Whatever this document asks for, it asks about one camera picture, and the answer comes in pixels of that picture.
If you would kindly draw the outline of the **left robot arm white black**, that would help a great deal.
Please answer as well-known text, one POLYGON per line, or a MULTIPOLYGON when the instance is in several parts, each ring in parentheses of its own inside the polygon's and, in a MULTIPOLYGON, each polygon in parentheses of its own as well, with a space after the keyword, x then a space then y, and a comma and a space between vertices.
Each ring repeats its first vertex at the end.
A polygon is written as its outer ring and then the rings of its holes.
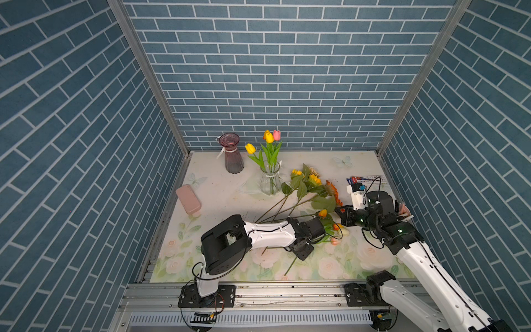
POLYGON ((181 289, 179 308, 233 307, 230 296, 235 286, 220 286, 251 250, 284 248, 301 261, 307 259, 314 245, 326 236, 319 217, 310 221, 287 218, 278 223, 253 224, 239 214, 232 215, 201 237, 201 269, 192 267, 194 279, 181 289))

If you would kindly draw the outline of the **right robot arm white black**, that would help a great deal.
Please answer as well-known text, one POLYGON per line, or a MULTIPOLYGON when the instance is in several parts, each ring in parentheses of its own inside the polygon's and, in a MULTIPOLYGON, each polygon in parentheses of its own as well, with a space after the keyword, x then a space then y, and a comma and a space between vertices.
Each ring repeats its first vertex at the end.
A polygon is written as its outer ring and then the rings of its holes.
POLYGON ((336 208, 346 227, 371 232, 422 284, 436 307, 407 290, 389 271, 369 275, 366 283, 344 287, 347 303, 390 306, 422 331, 510 331, 504 320, 482 310, 441 266, 414 225, 398 216, 397 203, 387 192, 347 186, 352 203, 336 208))

